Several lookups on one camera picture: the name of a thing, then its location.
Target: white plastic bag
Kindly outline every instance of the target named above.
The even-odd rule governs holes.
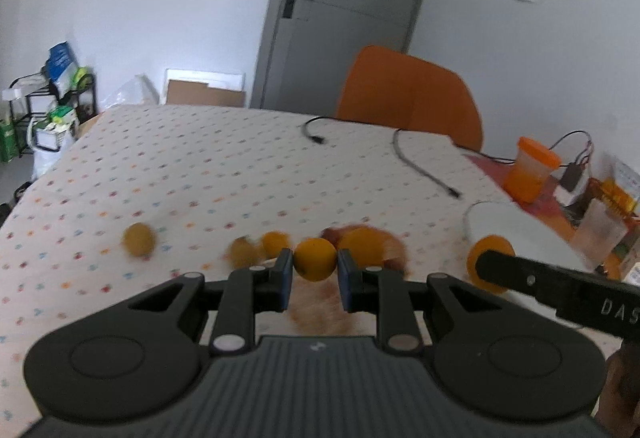
[[[40,149],[33,142],[33,124],[36,121],[36,118],[32,118],[29,122],[29,127],[27,130],[27,145],[31,147],[33,150],[33,173],[31,174],[31,181],[35,182],[38,178],[40,178],[44,173],[46,173],[49,169],[51,169],[55,163],[60,160],[62,154],[69,149],[74,142],[76,141],[75,137],[72,135],[71,130],[69,129],[64,138],[62,139],[62,143],[60,144],[59,151],[52,151],[46,149]],[[75,132],[78,132],[78,119],[76,118],[76,129]]]
[[[100,99],[100,110],[108,110],[119,104],[151,106],[158,104],[158,94],[144,75],[136,75],[119,90]]]

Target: white tablecloth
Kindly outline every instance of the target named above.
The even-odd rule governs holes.
[[[29,189],[0,230],[1,437],[38,419],[22,379],[35,341],[185,272],[225,278],[226,248],[239,236],[280,230],[297,242],[366,222],[402,238],[411,279],[436,271],[466,277],[463,213],[478,201],[508,201],[494,182],[449,138],[403,133],[407,157],[463,192],[450,198],[396,158],[391,129],[322,120],[311,131],[328,143],[316,145],[301,134],[307,118],[205,106],[119,108]],[[120,246],[135,222],[157,231],[148,259],[130,258]],[[328,282],[335,287],[335,277]],[[304,291],[295,282],[292,295],[296,288]],[[352,327],[373,333],[373,317]],[[277,314],[258,316],[257,329],[296,332],[289,316]],[[615,345],[597,340],[606,353]]]

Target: plastic jar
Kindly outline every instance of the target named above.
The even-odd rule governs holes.
[[[504,181],[504,190],[516,201],[533,203],[560,163],[556,153],[523,136],[518,141],[518,157]]]

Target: gray floor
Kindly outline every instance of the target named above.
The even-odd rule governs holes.
[[[30,154],[14,158],[9,163],[0,163],[0,203],[11,202],[14,191],[31,180],[32,171],[33,156]]]

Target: plate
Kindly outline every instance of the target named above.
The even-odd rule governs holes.
[[[480,202],[465,214],[465,233],[471,248],[485,236],[495,234],[506,238],[516,256],[563,268],[588,272],[580,257],[568,243],[545,224],[514,204]],[[555,310],[540,304],[533,297],[508,291],[501,297],[571,328],[578,325],[557,318]]]

